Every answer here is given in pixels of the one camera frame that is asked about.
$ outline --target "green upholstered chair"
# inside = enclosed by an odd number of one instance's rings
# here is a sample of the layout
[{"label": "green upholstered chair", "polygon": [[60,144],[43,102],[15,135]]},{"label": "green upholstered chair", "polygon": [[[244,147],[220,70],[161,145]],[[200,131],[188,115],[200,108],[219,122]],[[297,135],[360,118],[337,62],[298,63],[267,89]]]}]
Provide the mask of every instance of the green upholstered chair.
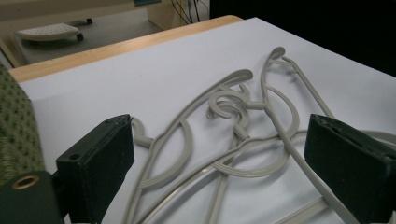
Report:
[{"label": "green upholstered chair", "polygon": [[44,162],[31,101],[0,64],[0,186],[36,170]]}]

